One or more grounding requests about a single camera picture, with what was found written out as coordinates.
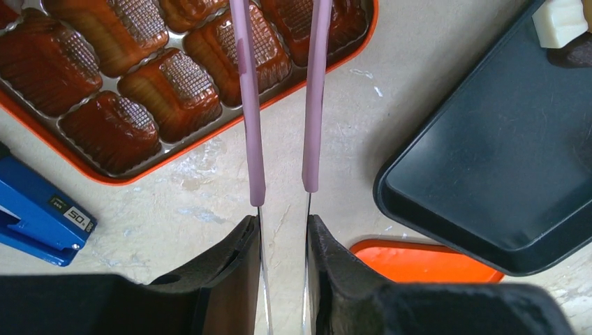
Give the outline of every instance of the pink rubber grip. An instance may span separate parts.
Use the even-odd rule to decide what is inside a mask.
[[[265,202],[265,169],[263,167],[259,89],[255,69],[255,48],[249,15],[249,0],[230,0],[230,12],[235,31],[240,74],[251,205],[259,207]]]
[[[318,191],[323,94],[332,5],[332,0],[315,0],[313,6],[309,68],[306,79],[304,157],[302,159],[302,182],[304,189],[309,193]]]

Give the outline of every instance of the blue stapler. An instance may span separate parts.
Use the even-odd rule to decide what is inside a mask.
[[[96,220],[0,142],[0,243],[65,267]]]

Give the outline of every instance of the black tray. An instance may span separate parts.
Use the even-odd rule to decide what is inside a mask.
[[[379,172],[388,217],[506,274],[592,237],[592,68],[551,65],[531,1],[415,138]]]

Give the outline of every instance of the brown pastry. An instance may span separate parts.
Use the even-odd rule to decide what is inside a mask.
[[[125,75],[117,86],[122,95],[146,106],[166,142],[180,141],[222,114],[206,72],[178,49]]]
[[[36,9],[0,36],[0,77],[50,117],[66,113],[103,84],[91,50],[73,31]]]
[[[168,42],[152,0],[43,0],[43,5],[92,44],[101,71],[110,77],[123,75]]]
[[[249,6],[259,92],[274,86],[290,74],[292,64],[271,24],[251,3]],[[203,64],[220,89],[220,99],[229,106],[241,103],[235,35],[230,11],[184,39],[187,54]]]
[[[284,37],[294,63],[306,66],[309,62],[313,0],[261,0],[261,6]],[[333,0],[329,54],[357,40],[367,27],[360,0]]]
[[[16,21],[18,14],[10,7],[8,7],[4,1],[0,0],[0,29],[6,28],[9,23]]]
[[[113,92],[101,92],[59,122],[66,136],[105,171],[121,174],[161,149],[146,109]]]
[[[228,0],[160,0],[160,3],[168,26],[184,33],[228,5]]]

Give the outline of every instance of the countertop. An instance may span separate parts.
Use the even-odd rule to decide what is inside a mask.
[[[327,76],[320,214],[345,246],[365,237],[427,241],[384,217],[371,194],[379,167],[453,88],[523,0],[383,0],[376,32],[356,58]],[[301,89],[262,111],[265,234],[274,327],[298,334],[304,278]],[[249,204],[244,128],[238,124],[129,186],[81,175],[5,112],[0,140],[76,199],[98,227],[72,265],[59,268],[0,246],[0,274],[122,274],[148,283],[224,238]],[[546,288],[578,334],[592,334],[592,246],[541,274],[505,281]],[[258,316],[258,332],[265,318]]]

